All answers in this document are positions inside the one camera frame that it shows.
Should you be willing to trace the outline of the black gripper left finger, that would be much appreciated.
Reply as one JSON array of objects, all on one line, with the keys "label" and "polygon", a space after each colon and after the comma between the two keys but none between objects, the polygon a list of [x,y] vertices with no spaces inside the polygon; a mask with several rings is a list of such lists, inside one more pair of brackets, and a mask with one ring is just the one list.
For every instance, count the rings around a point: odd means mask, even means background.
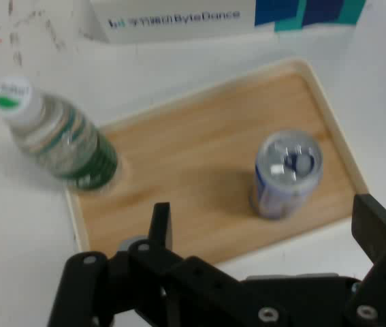
[{"label": "black gripper left finger", "polygon": [[245,326],[231,296],[240,284],[196,258],[170,251],[170,203],[156,203],[148,236],[112,258],[79,253],[65,264],[49,326],[111,326],[137,311],[151,326]]}]

